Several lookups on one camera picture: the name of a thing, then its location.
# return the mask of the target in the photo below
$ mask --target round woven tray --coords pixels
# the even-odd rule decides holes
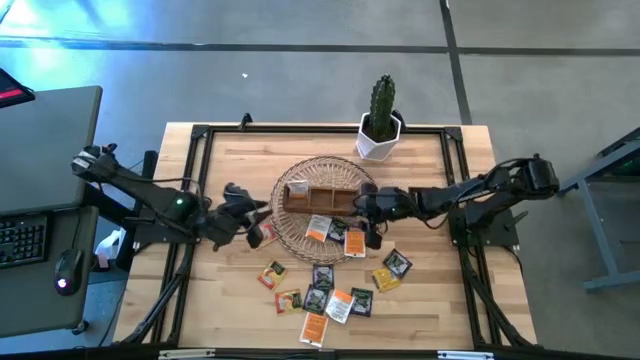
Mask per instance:
[[[336,189],[360,189],[365,182],[374,183],[366,171],[358,165],[335,156],[319,156],[297,163],[284,175],[271,192],[273,227],[278,239],[292,254],[314,264],[334,264],[348,260],[342,244],[327,240],[324,243],[307,239],[305,234],[311,214],[289,213],[283,208],[286,183],[291,180],[308,180],[310,186],[325,186]],[[339,217],[346,222],[355,218]]]

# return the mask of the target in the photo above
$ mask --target white hexagonal planter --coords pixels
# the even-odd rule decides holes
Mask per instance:
[[[362,132],[362,125],[364,124],[364,119],[367,115],[369,115],[369,113],[362,114],[362,118],[360,119],[360,128],[358,129],[356,147],[358,148],[361,158],[365,160],[384,161],[389,154],[391,154],[391,150],[393,150],[393,147],[396,145],[398,140],[400,140],[400,120],[391,115],[391,119],[396,123],[396,137],[393,140],[377,143]]]

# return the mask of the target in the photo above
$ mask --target potted cactus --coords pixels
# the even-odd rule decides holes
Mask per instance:
[[[396,88],[391,75],[373,87],[371,107],[362,114],[356,147],[365,160],[383,161],[400,139],[400,120],[391,114]]]

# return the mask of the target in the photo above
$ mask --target concrete floor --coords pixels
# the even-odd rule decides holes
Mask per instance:
[[[184,4],[15,0],[0,24],[0,67],[35,90],[103,86],[96,142],[118,143],[124,164],[158,149],[168,121],[239,121],[251,112],[256,121],[355,122],[385,72],[396,79],[397,107],[407,122],[460,124],[464,90],[472,122],[490,127],[498,160],[539,152],[561,179],[640,123],[636,1],[449,0],[458,46],[531,54],[631,49],[625,57],[598,51],[461,55],[464,89],[456,89],[449,55],[441,50],[447,41],[438,0]],[[171,51],[157,51],[167,43]],[[390,48],[217,51],[215,44]],[[138,50],[109,50],[118,47]],[[569,194],[521,209],[530,212],[518,231],[539,343],[637,356],[640,285],[590,295],[582,290],[604,266],[581,199]],[[99,334],[118,303],[108,284],[91,285],[95,296],[85,311],[97,319],[93,331]],[[101,335],[92,336],[60,331],[0,339],[0,353],[95,346]]]

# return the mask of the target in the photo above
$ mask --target cactus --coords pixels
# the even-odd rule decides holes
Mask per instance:
[[[391,121],[393,99],[396,95],[396,85],[391,75],[383,75],[371,93],[371,108],[369,126],[371,140],[375,142],[389,141],[394,138],[395,127]]]

